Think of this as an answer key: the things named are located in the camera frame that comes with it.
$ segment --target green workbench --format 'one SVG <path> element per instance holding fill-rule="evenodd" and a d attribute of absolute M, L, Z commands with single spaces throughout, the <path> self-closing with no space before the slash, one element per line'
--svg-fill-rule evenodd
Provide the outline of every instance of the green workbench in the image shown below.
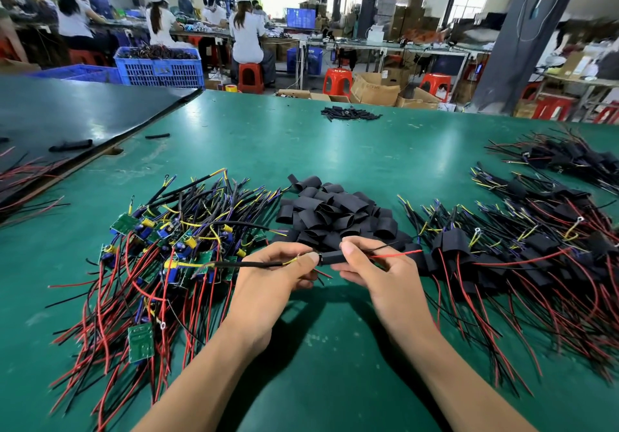
<path fill-rule="evenodd" d="M 47 385 L 73 366 L 77 347 L 50 345 L 51 333 L 72 326 L 81 316 L 81 301 L 50 309 L 47 304 L 78 295 L 75 289 L 48 289 L 50 284 L 77 283 L 110 240 L 108 228 L 126 212 L 131 195 L 146 201 L 165 174 L 178 174 L 179 186 L 191 176 L 228 167 L 230 177 L 275 189 L 316 174 L 363 191 L 380 206 L 394 210 L 406 232 L 413 232 L 396 194 L 414 208 L 438 198 L 447 207 L 495 197 L 470 180 L 468 171 L 481 161 L 503 176 L 517 165 L 486 153 L 491 138 L 514 141 L 532 130 L 556 123 L 520 118 L 468 115 L 367 106 L 383 114 L 373 122 L 329 122 L 320 101 L 205 91 L 202 95 L 121 144 L 124 152 L 87 164 L 45 192 L 39 201 L 64 195 L 62 207 L 20 225 L 0 230 L 4 260 L 0 289 L 0 384 L 3 431 L 88 431 L 90 411 L 103 382 L 81 395 L 63 417 L 48 416 L 59 392 Z M 579 126 L 600 151 L 618 154 L 619 127 Z M 144 135 L 171 133 L 145 140 Z M 602 205 L 612 200 L 593 190 Z M 606 209 L 615 218 L 619 206 Z M 436 295 L 433 283 L 424 287 Z M 619 392 L 578 358 L 557 355 L 535 330 L 527 332 L 536 349 L 543 378 L 511 329 L 498 314 L 491 321 L 505 334 L 499 345 L 533 390 L 521 397 L 501 393 L 540 432 L 619 430 Z M 443 334 L 476 370 L 488 379 L 487 355 L 462 341 L 443 320 Z M 173 371 L 177 375 L 180 368 Z M 147 411 L 144 390 L 115 430 L 129 430 Z M 427 391 L 394 352 L 369 305 L 367 293 L 338 277 L 312 291 L 293 294 L 293 301 L 274 329 L 271 346 L 241 379 L 221 423 L 222 430 L 437 431 L 444 427 Z"/>

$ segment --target hand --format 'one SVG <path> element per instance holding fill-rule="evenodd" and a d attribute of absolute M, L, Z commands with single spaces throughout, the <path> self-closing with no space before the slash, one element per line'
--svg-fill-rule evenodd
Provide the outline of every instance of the hand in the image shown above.
<path fill-rule="evenodd" d="M 286 262 L 297 258 L 283 267 L 243 267 L 238 273 L 230 311 L 223 326 L 239 330 L 250 343 L 254 356 L 269 344 L 271 328 L 288 303 L 290 293 L 314 286 L 318 274 L 312 269 L 318 264 L 318 255 L 310 251 L 312 248 L 305 244 L 276 242 L 243 259 Z"/>
<path fill-rule="evenodd" d="M 349 236 L 342 241 L 345 263 L 333 264 L 331 269 L 340 276 L 369 290 L 374 308 L 383 326 L 402 347 L 411 331 L 436 332 L 423 293 L 417 265 L 407 256 L 376 258 L 386 271 L 376 267 L 361 251 L 376 255 L 397 254 L 391 247 L 376 249 L 384 244 L 374 239 Z"/>

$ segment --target forearm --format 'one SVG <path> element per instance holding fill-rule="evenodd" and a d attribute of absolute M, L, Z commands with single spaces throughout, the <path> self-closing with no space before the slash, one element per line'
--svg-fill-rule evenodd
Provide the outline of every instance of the forearm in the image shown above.
<path fill-rule="evenodd" d="M 251 362 L 250 347 L 224 322 L 134 432 L 214 431 L 236 383 Z"/>
<path fill-rule="evenodd" d="M 454 432 L 534 432 L 436 330 L 410 336 L 401 347 Z"/>

